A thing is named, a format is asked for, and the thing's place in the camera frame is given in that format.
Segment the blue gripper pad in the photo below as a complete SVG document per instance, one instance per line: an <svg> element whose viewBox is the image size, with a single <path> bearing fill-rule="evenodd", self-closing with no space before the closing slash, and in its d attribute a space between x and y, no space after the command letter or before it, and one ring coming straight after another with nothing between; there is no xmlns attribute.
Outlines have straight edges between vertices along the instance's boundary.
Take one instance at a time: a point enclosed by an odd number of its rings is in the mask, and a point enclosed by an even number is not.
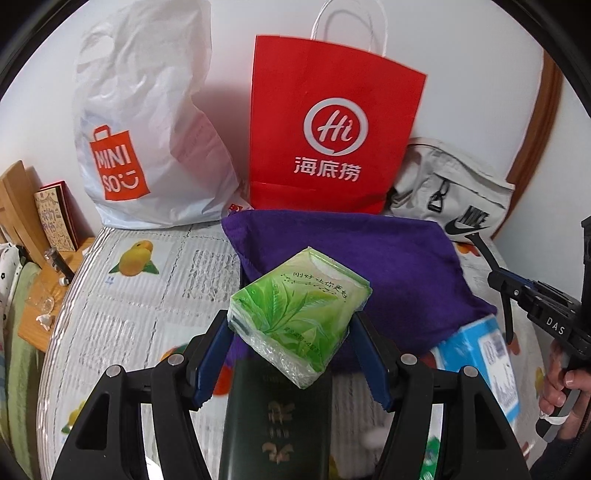
<svg viewBox="0 0 591 480"><path fill-rule="evenodd" d="M201 408L212 397L213 389L233 339L234 332L230 330L226 320L220 325L201 366L197 370L197 390L193 397L195 407Z"/></svg>
<svg viewBox="0 0 591 480"><path fill-rule="evenodd" d="M535 289L534 282L532 282L531 280L529 280L529 279L527 279L525 277L522 277L521 275L518 275L516 273L513 273L512 271L506 270L506 269L503 269L503 273L505 275L513 278L513 280L517 280L517 281L523 283L523 285L525 285L525 286L527 286L529 288Z"/></svg>
<svg viewBox="0 0 591 480"><path fill-rule="evenodd" d="M374 400L380 403L385 411L390 411L394 401L390 396L388 372L357 314L353 314L349 323L349 340L353 342L357 360Z"/></svg>

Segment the book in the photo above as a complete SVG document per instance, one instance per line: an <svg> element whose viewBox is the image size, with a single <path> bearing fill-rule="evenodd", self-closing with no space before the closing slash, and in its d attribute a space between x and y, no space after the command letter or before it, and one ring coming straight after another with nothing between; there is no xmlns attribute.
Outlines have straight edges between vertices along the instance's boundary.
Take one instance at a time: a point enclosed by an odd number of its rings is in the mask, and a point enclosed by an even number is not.
<svg viewBox="0 0 591 480"><path fill-rule="evenodd" d="M35 204L49 244L60 252L75 252L80 245L66 193L63 181L46 185L34 194Z"/></svg>
<svg viewBox="0 0 591 480"><path fill-rule="evenodd" d="M332 377L305 390L256 355L236 363L219 480L327 480Z"/></svg>

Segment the white wall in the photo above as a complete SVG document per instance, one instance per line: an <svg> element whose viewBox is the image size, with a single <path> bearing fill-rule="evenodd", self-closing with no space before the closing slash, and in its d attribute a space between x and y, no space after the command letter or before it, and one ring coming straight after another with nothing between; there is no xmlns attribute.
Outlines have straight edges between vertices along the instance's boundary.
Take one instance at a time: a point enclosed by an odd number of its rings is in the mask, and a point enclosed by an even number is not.
<svg viewBox="0 0 591 480"><path fill-rule="evenodd" d="M495 243L507 266L580 299L583 229L591 216L591 118L568 82L550 142ZM550 336L538 330L543 357Z"/></svg>
<svg viewBox="0 0 591 480"><path fill-rule="evenodd" d="M367 5L383 38L379 9ZM87 233L100 219L77 173L70 105L82 33L131 0L92 0L35 52L0 103L0 171L21 158L40 182L65 180ZM540 46L491 0L384 0L388 57L429 75L414 135L455 144L506 174L521 145L537 94ZM256 34L306 37L323 0L212 0L213 58L198 98L248 174L249 95ZM351 0L337 0L321 38L366 48L368 30Z"/></svg>

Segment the green blanket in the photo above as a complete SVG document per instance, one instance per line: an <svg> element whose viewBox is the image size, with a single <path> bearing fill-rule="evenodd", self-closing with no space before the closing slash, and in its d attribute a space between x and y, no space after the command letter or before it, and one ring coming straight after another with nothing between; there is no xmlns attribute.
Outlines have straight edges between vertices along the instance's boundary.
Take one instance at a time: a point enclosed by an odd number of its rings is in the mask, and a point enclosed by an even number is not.
<svg viewBox="0 0 591 480"><path fill-rule="evenodd" d="M7 443L12 446L17 462L33 480L41 478L37 456L37 396L44 354L18 336L18 327L29 289L40 271L34 263L22 269L5 333L10 432Z"/></svg>

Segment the nike swoosh logo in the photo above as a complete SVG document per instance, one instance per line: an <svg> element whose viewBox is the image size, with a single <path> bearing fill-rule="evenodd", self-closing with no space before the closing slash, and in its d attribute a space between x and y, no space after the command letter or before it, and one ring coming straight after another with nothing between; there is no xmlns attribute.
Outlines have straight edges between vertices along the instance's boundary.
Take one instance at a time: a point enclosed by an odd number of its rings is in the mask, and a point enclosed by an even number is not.
<svg viewBox="0 0 591 480"><path fill-rule="evenodd" d="M476 228L458 228L456 226L457 218L447 223L444 230L448 235L466 235L467 233L477 232L478 230L484 230L489 228L487 226L478 226Z"/></svg>

